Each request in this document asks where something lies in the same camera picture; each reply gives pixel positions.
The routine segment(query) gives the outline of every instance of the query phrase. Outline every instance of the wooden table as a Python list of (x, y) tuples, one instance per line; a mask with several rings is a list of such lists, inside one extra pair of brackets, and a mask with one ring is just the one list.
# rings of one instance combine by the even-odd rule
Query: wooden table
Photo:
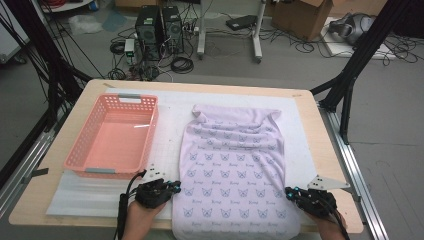
[[(251, 96), (273, 96), (293, 98), (296, 101), (305, 130), (310, 152), (319, 175), (345, 182), (336, 153), (327, 134), (321, 115), (312, 94), (307, 90), (197, 85), (157, 82), (128, 82), (92, 80), (84, 89), (77, 104), (68, 116), (39, 169), (49, 168), (47, 175), (34, 177), (22, 194), (9, 217), (11, 224), (37, 226), (100, 226), (115, 227), (116, 218), (102, 217), (58, 217), (46, 215), (52, 197), (64, 171), (63, 162), (74, 143), (79, 130), (96, 100), (108, 88), (129, 88), (161, 91), (204, 92), (223, 94), (245, 94)], [(360, 233), (363, 224), (349, 193), (332, 191), (337, 199), (338, 210), (346, 219), (349, 233)], [(169, 220), (157, 220), (153, 228), (171, 229)], [(316, 231), (314, 226), (302, 226), (302, 231)]]

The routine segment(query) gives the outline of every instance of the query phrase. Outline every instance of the pink basket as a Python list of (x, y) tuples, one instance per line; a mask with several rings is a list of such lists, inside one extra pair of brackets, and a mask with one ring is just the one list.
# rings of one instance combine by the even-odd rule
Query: pink basket
[(143, 170), (158, 120), (157, 101), (151, 95), (100, 95), (65, 168), (82, 177), (114, 179), (130, 179)]

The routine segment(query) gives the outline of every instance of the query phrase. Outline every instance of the cardboard box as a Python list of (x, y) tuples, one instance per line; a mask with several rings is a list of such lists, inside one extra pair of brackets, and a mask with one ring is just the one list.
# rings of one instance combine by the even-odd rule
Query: cardboard box
[(297, 0), (293, 3), (277, 3), (272, 26), (311, 41), (320, 34), (330, 10), (345, 0)]
[(162, 0), (115, 0), (115, 5), (120, 8), (140, 8), (143, 5), (162, 6)]
[(386, 2), (387, 0), (346, 0), (343, 4), (333, 7), (330, 16), (343, 17), (348, 12), (378, 16)]

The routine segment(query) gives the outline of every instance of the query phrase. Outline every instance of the towel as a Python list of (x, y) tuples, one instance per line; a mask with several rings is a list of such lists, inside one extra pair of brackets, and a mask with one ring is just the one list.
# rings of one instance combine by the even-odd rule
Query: towel
[(284, 142), (272, 109), (195, 105), (173, 199), (179, 240), (290, 239), (299, 216), (285, 198)]

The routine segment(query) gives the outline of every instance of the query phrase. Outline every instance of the concrete floor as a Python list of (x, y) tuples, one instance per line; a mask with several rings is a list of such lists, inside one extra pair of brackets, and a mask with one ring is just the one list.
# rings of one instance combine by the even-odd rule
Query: concrete floor
[[(93, 15), (103, 23), (111, 16), (111, 11), (102, 9)], [(225, 17), (211, 20), (209, 24), (225, 29), (224, 20)], [(105, 75), (111, 69), (110, 39), (133, 25), (134, 18), (129, 17), (115, 31), (78, 35), (75, 39)], [(271, 28), (269, 19), (265, 19), (264, 28)], [(65, 40), (76, 67), (97, 77), (99, 74), (70, 39), (66, 37)], [(337, 76), (348, 61), (347, 58), (324, 58), (317, 49), (308, 54), (300, 53), (285, 37), (273, 42), (264, 40), (261, 44), (264, 57), (262, 63), (257, 64), (252, 57), (250, 39), (209, 35), (204, 59), (200, 61), (194, 54), (194, 70), (188, 75), (170, 72), (172, 81), (312, 89)], [(424, 47), (418, 46), (414, 52), (424, 56)], [(424, 182), (424, 131), (420, 127), (424, 122), (421, 106), (424, 102), (423, 63), (422, 60), (414, 64), (395, 60), (384, 66), (381, 60), (371, 60), (359, 76), (353, 95), (349, 140), (390, 239), (418, 240), (424, 236), (421, 199), (424, 190), (420, 187)], [(170, 82), (171, 77), (162, 74), (157, 81)], [(0, 96), (0, 167), (3, 167), (44, 113), (47, 104), (30, 64), (0, 65)], [(323, 97), (325, 94), (319, 94), (316, 100)], [(112, 238), (114, 233), (112, 228), (12, 226), (7, 221), (9, 213), (10, 209), (0, 219), (2, 239), (105, 239)], [(169, 232), (155, 231), (150, 235), (150, 239), (169, 238)], [(316, 238), (313, 234), (299, 237)], [(370, 237), (365, 231), (351, 239)]]

